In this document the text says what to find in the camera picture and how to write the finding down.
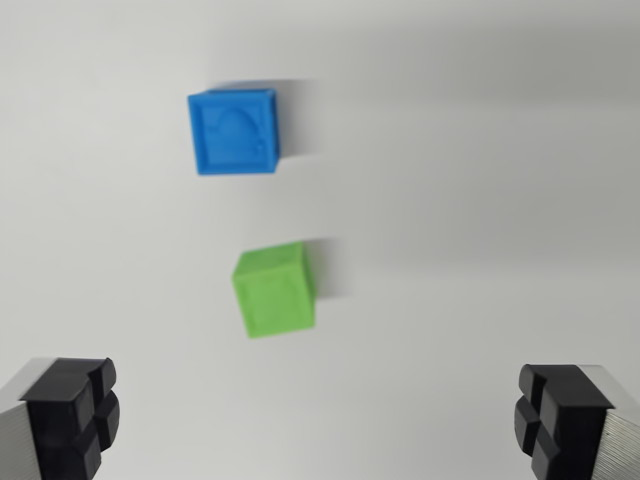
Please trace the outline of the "gripper right finger with black rubber pad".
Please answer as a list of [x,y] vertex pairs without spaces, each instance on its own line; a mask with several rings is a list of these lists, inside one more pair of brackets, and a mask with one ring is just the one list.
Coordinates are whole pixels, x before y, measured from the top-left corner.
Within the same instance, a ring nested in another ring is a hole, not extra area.
[[600,365],[526,364],[514,431],[541,480],[639,477],[639,402]]

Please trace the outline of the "gripper left finger with black rubber pad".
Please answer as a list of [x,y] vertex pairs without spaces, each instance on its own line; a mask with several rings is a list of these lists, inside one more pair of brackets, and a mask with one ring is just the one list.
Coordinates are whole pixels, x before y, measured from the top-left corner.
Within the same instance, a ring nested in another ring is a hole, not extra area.
[[1,477],[92,479],[116,438],[109,358],[33,358],[1,387]]

